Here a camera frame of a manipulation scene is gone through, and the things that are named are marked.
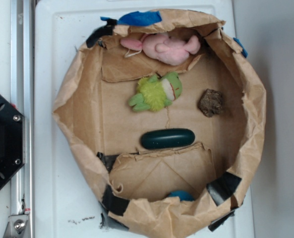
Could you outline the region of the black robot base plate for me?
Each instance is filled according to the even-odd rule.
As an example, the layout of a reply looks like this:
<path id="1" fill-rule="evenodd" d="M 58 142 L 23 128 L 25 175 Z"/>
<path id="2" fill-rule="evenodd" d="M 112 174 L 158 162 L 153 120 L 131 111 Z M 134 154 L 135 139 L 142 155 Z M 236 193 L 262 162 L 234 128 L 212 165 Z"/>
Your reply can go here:
<path id="1" fill-rule="evenodd" d="M 0 190 L 24 164 L 24 116 L 0 94 Z"/>

